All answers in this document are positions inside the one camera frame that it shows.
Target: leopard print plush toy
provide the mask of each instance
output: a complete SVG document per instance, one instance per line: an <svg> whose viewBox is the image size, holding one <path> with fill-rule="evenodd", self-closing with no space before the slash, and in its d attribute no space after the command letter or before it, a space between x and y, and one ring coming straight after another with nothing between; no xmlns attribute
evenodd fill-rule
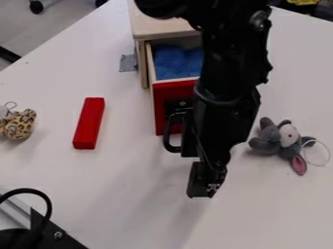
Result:
<svg viewBox="0 0 333 249"><path fill-rule="evenodd" d="M31 109L22 113L14 112L8 119L0 119L0 135L5 135L11 140L27 138L32 133L36 118L36 112Z"/></svg>

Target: blue cloth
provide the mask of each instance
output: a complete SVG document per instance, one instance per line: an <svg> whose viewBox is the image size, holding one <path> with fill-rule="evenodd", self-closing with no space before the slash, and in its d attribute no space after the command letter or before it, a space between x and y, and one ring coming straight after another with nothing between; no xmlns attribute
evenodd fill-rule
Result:
<svg viewBox="0 0 333 249"><path fill-rule="evenodd" d="M154 52L156 77L160 80L200 76L203 65L201 48L184 51L176 46L158 46Z"/></svg>

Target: red block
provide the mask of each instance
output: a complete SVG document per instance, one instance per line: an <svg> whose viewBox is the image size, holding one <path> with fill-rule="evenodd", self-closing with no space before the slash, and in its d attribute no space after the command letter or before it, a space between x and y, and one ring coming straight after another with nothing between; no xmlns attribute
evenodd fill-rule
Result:
<svg viewBox="0 0 333 249"><path fill-rule="evenodd" d="M104 109L104 98L86 98L73 139L75 149L93 150L95 148Z"/></svg>

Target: stuffed animal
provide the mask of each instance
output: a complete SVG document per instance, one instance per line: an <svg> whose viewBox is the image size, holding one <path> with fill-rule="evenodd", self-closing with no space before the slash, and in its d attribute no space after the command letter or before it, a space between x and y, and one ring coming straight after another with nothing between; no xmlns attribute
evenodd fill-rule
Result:
<svg viewBox="0 0 333 249"><path fill-rule="evenodd" d="M36 118L36 112L31 109L22 113L11 113L5 118L0 117L0 135L5 135L11 140L27 138L32 133Z"/></svg>
<svg viewBox="0 0 333 249"><path fill-rule="evenodd" d="M289 120L275 125L269 118L262 118L260 128L259 137L252 138L249 146L264 155L279 155L290 162L297 174L304 175L308 166L300 152L303 145L312 147L315 139L302 137Z"/></svg>

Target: gray stuffed mouse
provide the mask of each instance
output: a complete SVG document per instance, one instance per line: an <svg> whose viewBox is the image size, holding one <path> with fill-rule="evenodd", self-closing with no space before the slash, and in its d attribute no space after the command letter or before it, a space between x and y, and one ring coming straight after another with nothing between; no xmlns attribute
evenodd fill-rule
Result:
<svg viewBox="0 0 333 249"><path fill-rule="evenodd" d="M312 147L315 142L313 137L301 136L291 121L285 120L275 125L273 121L267 117L260 120L259 137L252 138L249 146L264 155L279 155L288 160L291 167L299 175L307 172L308 166L301 156L300 152L305 143L306 146Z"/></svg>

